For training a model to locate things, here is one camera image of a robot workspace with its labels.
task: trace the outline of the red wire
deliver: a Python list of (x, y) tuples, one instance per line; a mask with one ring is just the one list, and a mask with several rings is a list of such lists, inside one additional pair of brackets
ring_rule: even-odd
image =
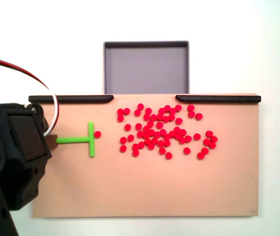
[[(11, 64), (11, 63), (8, 63), (8, 62), (5, 62), (5, 61), (2, 61), (0, 60), (0, 65), (1, 66), (4, 66), (4, 67), (8, 67), (10, 69), (13, 69), (13, 70), (17, 70), (17, 71), (20, 71), (26, 75), (29, 75), (31, 76), (32, 78), (34, 78), (35, 80), (37, 80), (38, 82), (40, 82), (42, 85), (45, 86), (45, 88), (47, 88), (48, 90), (50, 90), (39, 78), (37, 78), (35, 75), (31, 74), (30, 72), (28, 72), (27, 70), (24, 70), (23, 68), (17, 66), (17, 65), (14, 65), (14, 64)], [(55, 125), (57, 124), (57, 121), (58, 121), (58, 118), (59, 118), (59, 103), (57, 101), (57, 118), (56, 118), (56, 121), (54, 122), (53, 124), (53, 127), (52, 127), (52, 130), (54, 129)]]

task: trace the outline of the white wall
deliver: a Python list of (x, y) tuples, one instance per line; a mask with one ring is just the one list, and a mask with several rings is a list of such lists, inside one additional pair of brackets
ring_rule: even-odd
[[(189, 40), (191, 93), (255, 92), (260, 103), (259, 216), (33, 219), (20, 235), (280, 235), (280, 3), (266, 1), (0, 1), (0, 59), (57, 94), (103, 92), (103, 42)], [(0, 67), (0, 102), (46, 90)]]

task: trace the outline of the green t-shaped pusher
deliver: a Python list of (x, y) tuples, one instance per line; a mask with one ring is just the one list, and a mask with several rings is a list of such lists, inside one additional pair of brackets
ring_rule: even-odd
[(94, 144), (94, 123), (88, 123), (88, 136), (87, 137), (70, 137), (70, 138), (57, 138), (58, 144), (73, 144), (73, 143), (89, 143), (90, 157), (95, 156)]

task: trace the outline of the table surface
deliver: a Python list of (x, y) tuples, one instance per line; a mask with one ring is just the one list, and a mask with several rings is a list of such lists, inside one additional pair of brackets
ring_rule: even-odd
[[(29, 204), (12, 212), (21, 236), (280, 235), (279, 1), (18, 6), (0, 4), (0, 59), (29, 70), (57, 94), (102, 94), (104, 41), (183, 39), (190, 42), (191, 93), (262, 97), (258, 217), (34, 219)], [(26, 75), (0, 67), (0, 103), (25, 104), (32, 94), (48, 93)]]

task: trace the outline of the cable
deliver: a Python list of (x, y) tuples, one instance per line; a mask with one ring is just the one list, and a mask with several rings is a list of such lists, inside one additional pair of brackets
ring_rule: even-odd
[(35, 80), (40, 82), (42, 85), (44, 85), (52, 93), (53, 101), (54, 101), (54, 106), (55, 106), (55, 114), (54, 114), (53, 121), (52, 121), (51, 125), (46, 130), (46, 132), (44, 133), (44, 136), (48, 135), (54, 129), (55, 125), (57, 124), (58, 117), (59, 117), (59, 103), (58, 103), (56, 94), (54, 92), (52, 92), (40, 79), (38, 79), (35, 75), (31, 74), (27, 70), (24, 70), (23, 68), (21, 68), (21, 67), (19, 67), (17, 65), (14, 65), (14, 64), (2, 61), (2, 60), (0, 60), (0, 65), (4, 66), (4, 67), (8, 67), (10, 69), (14, 69), (14, 70), (20, 71), (20, 72), (22, 72), (22, 73), (24, 73), (26, 75), (31, 76), (32, 78), (34, 78)]

